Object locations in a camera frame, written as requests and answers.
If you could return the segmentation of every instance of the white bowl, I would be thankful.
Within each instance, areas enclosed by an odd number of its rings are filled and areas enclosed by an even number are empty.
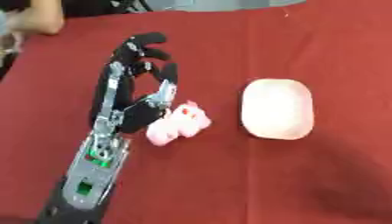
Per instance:
[[[314,126],[312,94],[295,80],[261,79],[242,96],[241,121],[256,137],[297,140]]]

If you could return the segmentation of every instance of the red table surface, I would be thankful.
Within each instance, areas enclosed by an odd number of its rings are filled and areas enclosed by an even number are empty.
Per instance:
[[[213,126],[164,148],[133,136],[105,223],[391,223],[391,8],[314,0],[97,17],[32,38],[0,87],[0,215],[37,215],[88,133],[102,64],[129,35],[159,31],[180,65],[177,103],[196,101]],[[263,140],[242,129],[241,91],[261,78],[309,87],[316,126],[307,138]],[[156,86],[145,76],[137,88]]]

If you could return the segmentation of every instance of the person's arm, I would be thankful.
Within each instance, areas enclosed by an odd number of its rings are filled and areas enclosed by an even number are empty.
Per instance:
[[[8,26],[17,32],[57,34],[64,25],[61,0],[31,0],[31,7],[9,13]]]

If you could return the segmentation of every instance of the robotic arm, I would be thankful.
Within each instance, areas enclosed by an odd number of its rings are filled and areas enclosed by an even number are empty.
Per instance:
[[[99,224],[116,188],[116,179],[129,155],[132,134],[165,115],[177,92],[177,65],[160,71],[143,58],[170,56],[149,44],[164,43],[153,32],[136,35],[114,50],[99,79],[90,110],[91,132],[81,144],[66,175],[52,192],[36,224]],[[135,78],[151,73],[160,83],[154,94],[132,99]]]

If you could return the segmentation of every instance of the pink plush toy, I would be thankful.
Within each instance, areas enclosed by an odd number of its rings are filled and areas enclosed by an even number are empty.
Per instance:
[[[147,129],[147,138],[156,146],[164,146],[180,136],[194,137],[211,125],[206,113],[192,101],[180,105],[173,112],[152,123]]]

